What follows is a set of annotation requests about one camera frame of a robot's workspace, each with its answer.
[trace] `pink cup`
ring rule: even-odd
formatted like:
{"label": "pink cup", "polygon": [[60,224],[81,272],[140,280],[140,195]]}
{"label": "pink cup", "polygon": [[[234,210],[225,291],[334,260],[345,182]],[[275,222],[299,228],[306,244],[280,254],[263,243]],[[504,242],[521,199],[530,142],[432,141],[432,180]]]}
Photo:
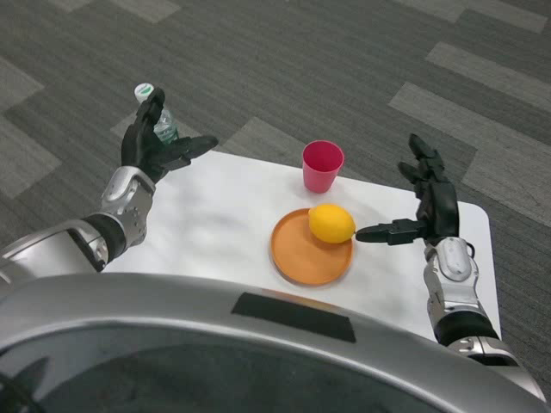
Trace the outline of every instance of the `pink cup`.
{"label": "pink cup", "polygon": [[304,185],[312,192],[323,194],[335,181],[344,163],[344,153],[328,140],[315,140],[302,152]]}

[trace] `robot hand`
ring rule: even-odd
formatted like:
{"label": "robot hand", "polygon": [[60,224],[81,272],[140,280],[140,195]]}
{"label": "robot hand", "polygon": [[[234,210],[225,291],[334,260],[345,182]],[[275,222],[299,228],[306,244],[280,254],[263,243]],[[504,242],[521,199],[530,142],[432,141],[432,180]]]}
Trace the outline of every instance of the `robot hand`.
{"label": "robot hand", "polygon": [[362,228],[356,239],[363,243],[412,243],[424,238],[436,245],[445,237],[459,236],[459,209],[454,185],[444,175],[444,163],[437,150],[431,149],[419,136],[410,136],[409,146],[418,160],[418,166],[400,162],[400,173],[414,185],[415,195],[421,200],[418,221],[396,219],[392,224]]}
{"label": "robot hand", "polygon": [[170,170],[191,164],[191,159],[210,151],[218,144],[214,136],[180,138],[164,145],[153,131],[164,104],[164,92],[155,89],[139,106],[136,121],[128,127],[121,147],[121,166],[142,170],[157,183]]}

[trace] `water bottle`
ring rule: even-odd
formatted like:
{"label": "water bottle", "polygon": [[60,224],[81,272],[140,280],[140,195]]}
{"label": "water bottle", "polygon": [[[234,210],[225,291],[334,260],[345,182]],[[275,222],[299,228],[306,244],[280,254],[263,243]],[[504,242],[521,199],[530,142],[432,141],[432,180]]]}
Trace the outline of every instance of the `water bottle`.
{"label": "water bottle", "polygon": [[[141,104],[153,92],[153,89],[155,88],[152,84],[142,83],[136,86],[136,89],[134,89],[134,95]],[[161,116],[158,119],[157,125],[153,128],[153,131],[165,145],[168,145],[174,139],[179,138],[176,122],[174,121],[174,118],[172,118],[172,114],[170,114],[166,106],[164,106],[163,112],[161,112]]]}

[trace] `white table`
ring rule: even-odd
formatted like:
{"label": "white table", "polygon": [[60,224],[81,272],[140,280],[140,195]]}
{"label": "white table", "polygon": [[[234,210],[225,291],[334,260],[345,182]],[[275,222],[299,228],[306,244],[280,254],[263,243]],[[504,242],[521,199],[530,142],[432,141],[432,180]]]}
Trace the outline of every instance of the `white table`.
{"label": "white table", "polygon": [[[286,213],[320,203],[346,208],[356,227],[415,218],[413,192],[338,177],[329,192],[304,188],[302,170],[211,151],[157,186],[148,234],[105,271],[180,274],[234,281],[316,299],[434,340],[423,280],[424,244],[389,247],[354,241],[354,260],[340,280],[301,287],[284,280],[269,256],[274,225]],[[500,332],[492,243],[486,213],[461,203],[461,236],[474,244],[478,294]]]}

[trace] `lemon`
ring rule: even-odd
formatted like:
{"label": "lemon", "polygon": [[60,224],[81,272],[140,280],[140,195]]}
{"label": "lemon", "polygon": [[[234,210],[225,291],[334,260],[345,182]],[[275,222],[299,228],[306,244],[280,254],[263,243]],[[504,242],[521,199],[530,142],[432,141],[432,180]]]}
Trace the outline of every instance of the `lemon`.
{"label": "lemon", "polygon": [[354,219],[345,209],[334,204],[321,204],[308,211],[310,231],[326,243],[343,243],[356,231]]}

